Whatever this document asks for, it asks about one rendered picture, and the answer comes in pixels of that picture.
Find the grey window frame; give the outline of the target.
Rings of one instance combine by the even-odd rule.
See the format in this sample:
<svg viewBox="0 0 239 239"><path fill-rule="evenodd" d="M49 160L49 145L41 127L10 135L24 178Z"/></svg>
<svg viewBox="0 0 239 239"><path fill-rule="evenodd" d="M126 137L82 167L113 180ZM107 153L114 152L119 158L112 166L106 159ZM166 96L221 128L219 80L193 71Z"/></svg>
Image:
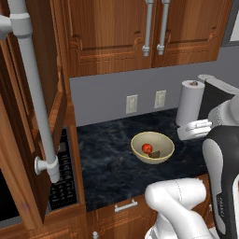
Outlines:
<svg viewBox="0 0 239 239"><path fill-rule="evenodd" d="M222 38L221 47L239 46L239 0L232 0L232 7Z"/></svg>

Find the white paper towel roll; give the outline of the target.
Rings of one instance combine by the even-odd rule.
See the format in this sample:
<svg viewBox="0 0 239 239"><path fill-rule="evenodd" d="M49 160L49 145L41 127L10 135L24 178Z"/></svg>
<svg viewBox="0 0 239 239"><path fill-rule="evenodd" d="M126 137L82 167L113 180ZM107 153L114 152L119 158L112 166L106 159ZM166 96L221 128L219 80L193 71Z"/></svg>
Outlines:
<svg viewBox="0 0 239 239"><path fill-rule="evenodd" d="M176 124L184 126L198 119L205 85L198 80L184 80L176 114Z"/></svg>

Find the white wall outlet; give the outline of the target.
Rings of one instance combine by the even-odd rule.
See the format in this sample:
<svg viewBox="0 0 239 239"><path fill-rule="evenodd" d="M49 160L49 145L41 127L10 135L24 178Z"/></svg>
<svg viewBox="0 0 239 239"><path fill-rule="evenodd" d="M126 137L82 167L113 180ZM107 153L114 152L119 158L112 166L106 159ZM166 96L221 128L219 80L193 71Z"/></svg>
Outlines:
<svg viewBox="0 0 239 239"><path fill-rule="evenodd" d="M137 111L137 95L130 95L126 98L126 113L131 114Z"/></svg>
<svg viewBox="0 0 239 239"><path fill-rule="evenodd" d="M164 107L166 97L166 91L157 91L155 96L155 105L154 108Z"/></svg>

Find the brown kiwi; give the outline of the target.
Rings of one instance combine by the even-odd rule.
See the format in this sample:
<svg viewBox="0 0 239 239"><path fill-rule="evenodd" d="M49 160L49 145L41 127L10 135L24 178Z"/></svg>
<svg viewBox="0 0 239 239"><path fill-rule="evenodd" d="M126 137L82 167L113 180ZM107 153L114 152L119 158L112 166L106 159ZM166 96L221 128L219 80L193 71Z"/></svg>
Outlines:
<svg viewBox="0 0 239 239"><path fill-rule="evenodd" d="M161 155L161 152L159 150L157 151L154 151L154 152L150 152L148 154L148 156L152 159L157 159L157 158L160 158L160 155Z"/></svg>

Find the wooden drawer front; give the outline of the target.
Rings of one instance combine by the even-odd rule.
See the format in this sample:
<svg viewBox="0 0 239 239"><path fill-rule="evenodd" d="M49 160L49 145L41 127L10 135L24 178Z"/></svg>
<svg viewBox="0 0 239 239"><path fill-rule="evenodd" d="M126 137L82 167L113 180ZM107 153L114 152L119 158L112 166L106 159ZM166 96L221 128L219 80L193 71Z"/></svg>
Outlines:
<svg viewBox="0 0 239 239"><path fill-rule="evenodd" d="M123 206L125 204L129 204L132 199L135 199L138 202L137 206L133 206L131 208L122 210L118 213L115 213L115 204L118 206ZM88 229L91 225L98 222L106 222L111 220L120 220L125 218L132 218L134 216L147 215L150 214L152 216L157 217L157 213L150 209L145 201L145 195L134 196L133 198L124 200L119 203L111 204L100 209L96 209L94 211L88 212L87 216L87 224Z"/></svg>

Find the wooden upper cabinet door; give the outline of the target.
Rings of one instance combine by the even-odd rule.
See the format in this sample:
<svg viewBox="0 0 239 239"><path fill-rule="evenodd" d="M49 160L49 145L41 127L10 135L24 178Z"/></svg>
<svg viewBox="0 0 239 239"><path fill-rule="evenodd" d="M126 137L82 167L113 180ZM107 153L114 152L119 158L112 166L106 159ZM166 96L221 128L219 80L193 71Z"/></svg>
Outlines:
<svg viewBox="0 0 239 239"><path fill-rule="evenodd" d="M151 67L215 61L231 7L232 0L170 0L160 55L163 4L156 0Z"/></svg>
<svg viewBox="0 0 239 239"><path fill-rule="evenodd" d="M146 0L65 0L71 77L149 68Z"/></svg>

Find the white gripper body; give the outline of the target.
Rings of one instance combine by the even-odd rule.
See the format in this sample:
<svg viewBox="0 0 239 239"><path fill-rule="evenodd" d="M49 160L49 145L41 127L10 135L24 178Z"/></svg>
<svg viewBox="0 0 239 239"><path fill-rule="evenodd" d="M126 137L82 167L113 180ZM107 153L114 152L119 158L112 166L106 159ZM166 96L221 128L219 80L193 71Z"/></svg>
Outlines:
<svg viewBox="0 0 239 239"><path fill-rule="evenodd" d="M211 131L212 122L208 119L192 121L177 129L178 138L182 141L206 136Z"/></svg>

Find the beige bowl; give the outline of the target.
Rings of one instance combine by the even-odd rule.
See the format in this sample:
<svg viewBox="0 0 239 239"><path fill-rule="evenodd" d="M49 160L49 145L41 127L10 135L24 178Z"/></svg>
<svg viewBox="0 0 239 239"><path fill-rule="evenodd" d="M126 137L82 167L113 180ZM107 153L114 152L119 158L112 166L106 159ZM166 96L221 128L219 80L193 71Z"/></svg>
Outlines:
<svg viewBox="0 0 239 239"><path fill-rule="evenodd" d="M152 153L160 152L158 158L151 158L142 149L144 144L152 146ZM159 164L167 161L175 151L173 141L166 135L157 132L142 132L133 137L131 148L134 155L147 164Z"/></svg>

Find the wooden lower cabinet door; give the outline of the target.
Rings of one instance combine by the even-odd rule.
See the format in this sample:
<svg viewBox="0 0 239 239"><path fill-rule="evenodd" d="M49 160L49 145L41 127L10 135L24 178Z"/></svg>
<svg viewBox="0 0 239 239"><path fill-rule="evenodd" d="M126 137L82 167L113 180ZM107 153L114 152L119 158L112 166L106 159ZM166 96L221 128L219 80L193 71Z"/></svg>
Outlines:
<svg viewBox="0 0 239 239"><path fill-rule="evenodd" d="M89 227L89 239L97 231L99 239L145 239L156 217L150 214L120 220L94 223Z"/></svg>

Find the black microwave oven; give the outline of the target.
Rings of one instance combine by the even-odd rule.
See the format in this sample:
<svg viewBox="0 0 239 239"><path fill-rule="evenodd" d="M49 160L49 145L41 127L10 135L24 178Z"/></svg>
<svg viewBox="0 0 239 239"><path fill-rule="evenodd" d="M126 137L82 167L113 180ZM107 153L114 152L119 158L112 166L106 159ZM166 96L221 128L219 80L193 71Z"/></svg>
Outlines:
<svg viewBox="0 0 239 239"><path fill-rule="evenodd" d="M77 203L75 173L69 146L68 128L62 129L58 148L60 179L50 187L49 201L46 213ZM0 170L0 228L6 227L10 221L21 222L20 214L13 201L7 182Z"/></svg>

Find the open wooden cabinet door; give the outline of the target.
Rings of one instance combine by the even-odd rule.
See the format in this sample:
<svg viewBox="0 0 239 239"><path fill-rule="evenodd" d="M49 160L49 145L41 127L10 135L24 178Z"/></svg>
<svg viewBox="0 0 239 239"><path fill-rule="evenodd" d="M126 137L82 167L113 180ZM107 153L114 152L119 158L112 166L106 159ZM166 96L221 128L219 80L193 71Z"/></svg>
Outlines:
<svg viewBox="0 0 239 239"><path fill-rule="evenodd" d="M67 94L53 0L0 0L0 18L10 17L19 4L31 18L30 47L35 59L29 65L39 74L53 150L57 151ZM32 83L18 38L11 32L0 37L0 170L27 230L44 225L50 191L49 174L35 172L35 158L47 158L47 142L38 129L42 115L35 112Z"/></svg>

